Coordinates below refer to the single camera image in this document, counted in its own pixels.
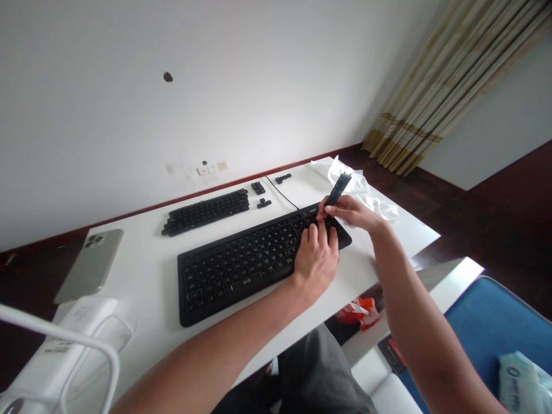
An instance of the black cable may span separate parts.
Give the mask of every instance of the black cable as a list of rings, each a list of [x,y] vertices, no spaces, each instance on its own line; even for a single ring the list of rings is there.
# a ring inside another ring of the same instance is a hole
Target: black cable
[[[278,188],[274,185],[274,183],[272,182],[272,180],[271,180],[270,178],[268,178],[268,180],[269,180],[270,183],[272,184],[272,187],[274,187],[274,188],[276,189],[276,191],[279,192],[280,195],[281,195],[283,198],[285,198],[286,200],[289,201],[289,199],[288,199],[285,195],[283,195],[282,192],[281,192],[280,190],[278,190]],[[297,210],[299,210],[299,207],[297,207],[297,206],[296,206],[294,203],[292,203],[291,201],[289,201],[289,204],[291,204],[291,205],[294,206]]]

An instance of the electrical outlet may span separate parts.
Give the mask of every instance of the electrical outlet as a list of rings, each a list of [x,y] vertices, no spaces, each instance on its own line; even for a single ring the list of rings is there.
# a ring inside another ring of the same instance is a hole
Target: electrical outlet
[[[207,175],[207,174],[210,174],[211,172],[209,171],[208,166],[201,166],[201,167],[197,167],[197,173],[199,175]]]
[[[218,163],[218,170],[219,171],[226,171],[228,169],[228,163],[226,161],[221,161]]]

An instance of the wooden floor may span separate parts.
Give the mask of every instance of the wooden floor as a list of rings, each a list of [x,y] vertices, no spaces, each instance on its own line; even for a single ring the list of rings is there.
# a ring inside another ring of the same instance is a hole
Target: wooden floor
[[[501,219],[469,192],[435,180],[419,169],[406,178],[398,177],[364,151],[345,154],[340,159],[356,170],[363,170],[370,185],[442,235],[415,256],[416,267],[469,256],[485,267],[486,275],[552,320],[552,257],[547,255],[550,247],[542,240],[518,232],[516,223]],[[56,310],[52,300],[82,242],[31,257],[18,257],[21,274],[0,273],[0,302],[51,319]],[[371,294],[377,296],[378,288]],[[342,342],[354,332],[353,327],[345,328],[336,336]],[[4,356],[0,390],[3,390],[34,354],[43,337],[0,323],[0,338],[0,352]]]

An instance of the white plastic wrap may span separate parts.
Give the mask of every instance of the white plastic wrap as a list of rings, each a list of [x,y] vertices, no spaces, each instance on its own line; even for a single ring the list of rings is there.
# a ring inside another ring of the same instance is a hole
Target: white plastic wrap
[[[338,156],[333,160],[331,158],[324,158],[318,161],[311,161],[310,167],[322,177],[327,178],[332,186],[335,185],[342,173],[351,174],[351,180],[349,184],[347,184],[343,194],[348,194],[358,199],[366,207],[385,220],[398,220],[397,205],[379,198],[371,197],[371,187],[368,185],[366,178],[364,178],[362,171],[355,171],[351,167],[346,166],[339,160]]]
[[[500,402],[512,414],[552,413],[552,377],[521,352],[500,357]]]

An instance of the gray pants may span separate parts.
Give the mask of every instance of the gray pants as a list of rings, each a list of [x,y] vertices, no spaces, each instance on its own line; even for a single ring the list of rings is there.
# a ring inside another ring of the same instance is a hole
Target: gray pants
[[[376,414],[372,400],[358,385],[343,351],[324,324],[278,356],[281,414]],[[231,390],[213,414],[269,414],[253,392]]]

